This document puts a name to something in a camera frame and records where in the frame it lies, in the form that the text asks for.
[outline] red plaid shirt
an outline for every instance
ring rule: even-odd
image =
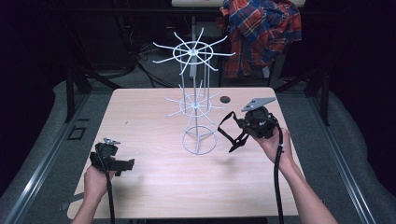
[[[301,40],[300,12],[291,1],[225,0],[230,22],[231,51],[226,77],[260,72],[288,43]]]

